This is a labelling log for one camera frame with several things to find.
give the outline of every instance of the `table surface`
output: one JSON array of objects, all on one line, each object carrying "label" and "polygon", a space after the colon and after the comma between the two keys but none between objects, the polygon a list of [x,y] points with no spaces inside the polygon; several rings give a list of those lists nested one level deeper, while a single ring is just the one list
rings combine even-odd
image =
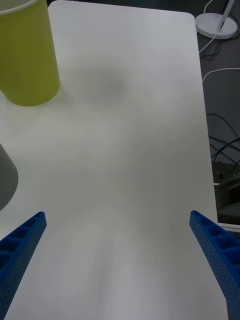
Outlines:
[{"label": "table surface", "polygon": [[0,95],[19,173],[0,237],[48,223],[6,320],[226,320],[189,227],[191,210],[217,220],[194,17],[60,0],[49,15],[59,93]]}]

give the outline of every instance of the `yellow cup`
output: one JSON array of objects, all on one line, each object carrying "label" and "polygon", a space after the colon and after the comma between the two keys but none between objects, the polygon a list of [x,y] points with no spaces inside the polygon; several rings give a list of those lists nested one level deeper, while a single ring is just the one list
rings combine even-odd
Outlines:
[{"label": "yellow cup", "polygon": [[46,0],[0,0],[0,90],[14,104],[54,97],[59,72]]}]

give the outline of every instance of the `white lamp base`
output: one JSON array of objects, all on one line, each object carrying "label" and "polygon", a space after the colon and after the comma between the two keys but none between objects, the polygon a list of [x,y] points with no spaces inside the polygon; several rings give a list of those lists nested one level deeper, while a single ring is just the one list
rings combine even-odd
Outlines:
[{"label": "white lamp base", "polygon": [[227,17],[221,30],[217,32],[217,28],[220,24],[221,18],[222,15],[217,13],[203,13],[198,15],[195,19],[197,32],[211,39],[215,35],[215,39],[231,38],[237,31],[238,26],[236,22],[233,21],[233,19]]}]

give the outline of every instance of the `gray cup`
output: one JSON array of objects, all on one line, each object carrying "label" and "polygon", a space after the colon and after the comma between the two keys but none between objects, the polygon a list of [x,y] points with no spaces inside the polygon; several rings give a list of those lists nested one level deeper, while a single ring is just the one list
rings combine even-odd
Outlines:
[{"label": "gray cup", "polygon": [[0,210],[12,199],[18,182],[17,168],[0,144]]}]

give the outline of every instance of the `white table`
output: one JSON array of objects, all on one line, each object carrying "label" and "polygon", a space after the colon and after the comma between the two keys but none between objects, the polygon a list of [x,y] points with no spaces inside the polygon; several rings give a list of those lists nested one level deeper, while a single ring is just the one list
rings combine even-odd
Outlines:
[{"label": "white table", "polygon": [[0,237],[47,229],[6,320],[226,320],[190,227],[217,220],[194,17],[57,1],[61,89],[37,107],[0,95],[19,172]]}]

